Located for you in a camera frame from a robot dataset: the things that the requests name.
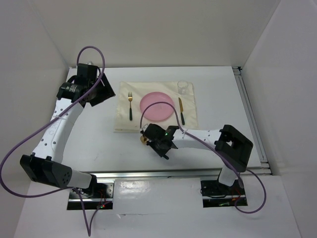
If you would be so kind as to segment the pink plate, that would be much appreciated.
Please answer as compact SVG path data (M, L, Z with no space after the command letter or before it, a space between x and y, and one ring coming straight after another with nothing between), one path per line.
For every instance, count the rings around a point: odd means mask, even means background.
M173 109L171 106L162 102L169 103L173 106L174 102L169 95L162 92L151 92L146 94L140 101L141 113L143 113L149 105L156 102L160 103L149 107L144 114L144 118L155 122L167 120L173 114Z

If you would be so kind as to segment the gold fork green handle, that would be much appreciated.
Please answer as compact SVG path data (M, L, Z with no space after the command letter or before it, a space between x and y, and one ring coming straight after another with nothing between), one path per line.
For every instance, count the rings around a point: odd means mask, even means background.
M133 95L132 92L128 92L128 101L129 101L129 120L133 120L133 112L132 112L132 101L133 101Z

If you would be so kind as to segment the gold knife green handle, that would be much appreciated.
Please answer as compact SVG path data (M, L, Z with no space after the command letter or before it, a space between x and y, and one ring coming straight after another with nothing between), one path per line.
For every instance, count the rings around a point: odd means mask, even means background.
M184 115L183 115L184 109L183 109L183 104L182 104L182 100L180 97L178 98L178 101L179 101L179 107L180 107L181 122L182 122L182 125L185 125L185 119L184 119Z

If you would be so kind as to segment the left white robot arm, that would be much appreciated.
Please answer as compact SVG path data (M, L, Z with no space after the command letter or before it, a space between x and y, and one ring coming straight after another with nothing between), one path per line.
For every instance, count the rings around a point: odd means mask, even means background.
M20 165L29 178L38 183L75 187L87 198L94 197L100 186L95 175L73 170L62 164L63 153L77 118L85 105L102 103L115 93L107 77L95 65L78 64L76 75L63 83L57 93L52 125L48 126L31 155L23 155Z

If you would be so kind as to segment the gold spoon green handle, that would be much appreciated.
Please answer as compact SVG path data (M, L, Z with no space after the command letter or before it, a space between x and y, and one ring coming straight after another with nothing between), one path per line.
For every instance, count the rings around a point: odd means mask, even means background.
M147 139L146 137L144 137L143 135L140 137L140 140L141 140L141 142L142 142L144 145L147 144L148 139Z

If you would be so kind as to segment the cream cloth placemat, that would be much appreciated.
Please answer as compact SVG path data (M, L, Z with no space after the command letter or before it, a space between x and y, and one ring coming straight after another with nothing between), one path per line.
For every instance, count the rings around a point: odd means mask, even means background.
M182 127L188 129L198 129L198 120L197 120L197 112L196 112L196 104L194 97L194 88L191 82L188 82L189 86L187 89L187 93L184 95L180 95L178 93L177 82L123 82L120 83L119 94L118 94L118 104L116 109L116 119L115 119L115 132L140 132L140 127L144 126L147 123L154 123L162 127L163 129L167 129L171 125L178 125L175 117L175 111L177 111L177 115L179 118L179 123ZM129 120L129 101L128 101L128 92L132 92L133 101L132 101L132 112L133 112L133 120ZM150 121L144 118L144 114L146 110L160 102L153 103L149 105L143 113L140 110L140 101L141 99L148 93L151 92L162 92L171 97L174 102L174 106L167 104L172 107L173 114L164 121ZM185 125L182 125L181 116L180 116L180 107L178 98L181 98L183 104L183 115L185 119Z

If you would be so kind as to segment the clear drinking glass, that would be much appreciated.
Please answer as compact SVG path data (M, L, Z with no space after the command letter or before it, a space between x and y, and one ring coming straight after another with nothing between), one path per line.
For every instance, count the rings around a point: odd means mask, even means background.
M184 80L178 81L177 82L178 93L180 95L186 94L188 86L189 86L189 83L187 81L184 81Z

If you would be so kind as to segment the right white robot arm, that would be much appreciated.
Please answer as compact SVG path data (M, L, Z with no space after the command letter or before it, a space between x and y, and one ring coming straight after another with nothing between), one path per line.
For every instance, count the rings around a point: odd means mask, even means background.
M160 157L171 149L211 150L224 163L216 182L216 189L221 194L228 194L236 181L241 182L240 174L246 171L253 143L231 125L224 125L219 130L185 129L169 126L163 129L157 124L146 124L140 129L146 145Z

